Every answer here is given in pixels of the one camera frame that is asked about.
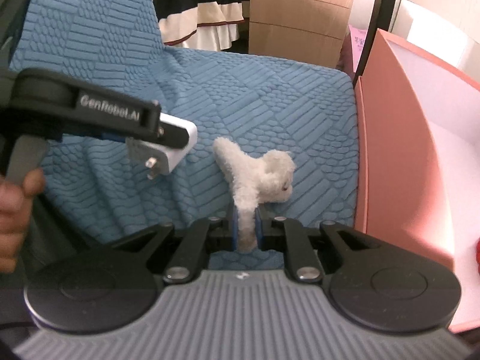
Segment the person left hand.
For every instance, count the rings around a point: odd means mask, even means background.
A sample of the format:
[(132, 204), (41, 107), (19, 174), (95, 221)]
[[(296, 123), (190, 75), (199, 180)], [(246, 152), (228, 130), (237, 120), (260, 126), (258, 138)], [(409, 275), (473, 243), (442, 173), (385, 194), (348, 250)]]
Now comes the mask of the person left hand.
[(12, 273), (17, 265), (32, 214), (33, 199), (46, 184), (43, 170), (37, 168), (24, 178), (21, 186), (2, 176), (0, 190), (0, 267), (1, 273)]

